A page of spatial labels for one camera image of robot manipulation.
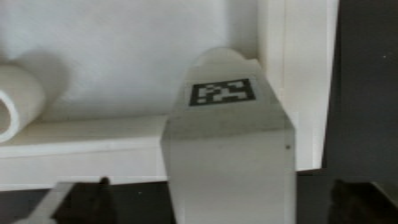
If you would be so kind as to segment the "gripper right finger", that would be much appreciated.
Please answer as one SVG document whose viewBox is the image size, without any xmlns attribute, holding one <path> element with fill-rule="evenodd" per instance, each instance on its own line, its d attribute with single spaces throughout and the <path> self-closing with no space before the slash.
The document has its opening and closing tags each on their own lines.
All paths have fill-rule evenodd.
<svg viewBox="0 0 398 224">
<path fill-rule="evenodd" d="M 369 182 L 334 181 L 327 224 L 398 224 L 398 207 Z"/>
</svg>

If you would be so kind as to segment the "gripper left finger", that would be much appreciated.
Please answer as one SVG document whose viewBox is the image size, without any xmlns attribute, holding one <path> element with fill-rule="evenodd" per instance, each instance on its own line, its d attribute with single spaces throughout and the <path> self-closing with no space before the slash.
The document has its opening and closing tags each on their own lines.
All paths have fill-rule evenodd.
<svg viewBox="0 0 398 224">
<path fill-rule="evenodd" d="M 58 182 L 28 216 L 14 224 L 117 224 L 110 179 Z"/>
</svg>

